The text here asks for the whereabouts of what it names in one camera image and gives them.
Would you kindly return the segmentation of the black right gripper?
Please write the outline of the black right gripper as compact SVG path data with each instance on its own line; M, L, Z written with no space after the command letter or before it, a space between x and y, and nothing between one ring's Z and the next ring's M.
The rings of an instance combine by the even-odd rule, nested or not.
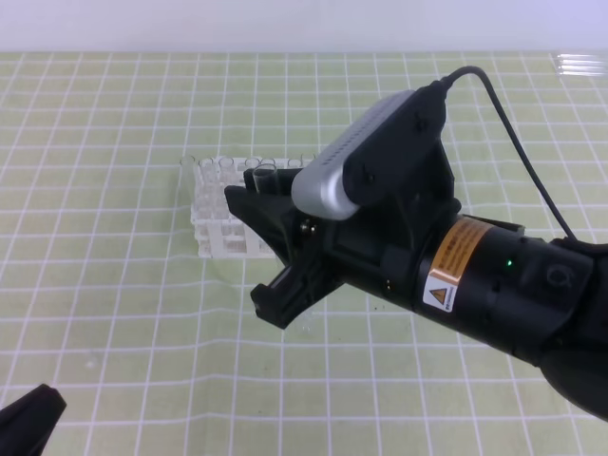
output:
M459 201L390 201L332 221L298 211L291 192L301 168L243 172L245 187L224 189L229 212L278 256L283 270L251 292L256 315L280 329L344 284L403 309L437 318L423 303L424 276L441 236L456 221Z

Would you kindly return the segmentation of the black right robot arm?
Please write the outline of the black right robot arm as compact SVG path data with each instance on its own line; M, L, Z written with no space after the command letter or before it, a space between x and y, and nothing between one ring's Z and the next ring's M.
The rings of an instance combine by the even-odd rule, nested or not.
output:
M290 192L229 186L230 212L266 241L282 272L251 293L280 328L349 284L539 368L565 399L607 415L607 249L528 237L461 214L453 178L413 180L343 221L299 211Z

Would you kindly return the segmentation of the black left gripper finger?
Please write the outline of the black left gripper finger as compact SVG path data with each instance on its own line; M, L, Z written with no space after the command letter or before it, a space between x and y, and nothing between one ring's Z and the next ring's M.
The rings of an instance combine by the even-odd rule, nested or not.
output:
M40 456L67 403L46 384L1 409L1 454Z

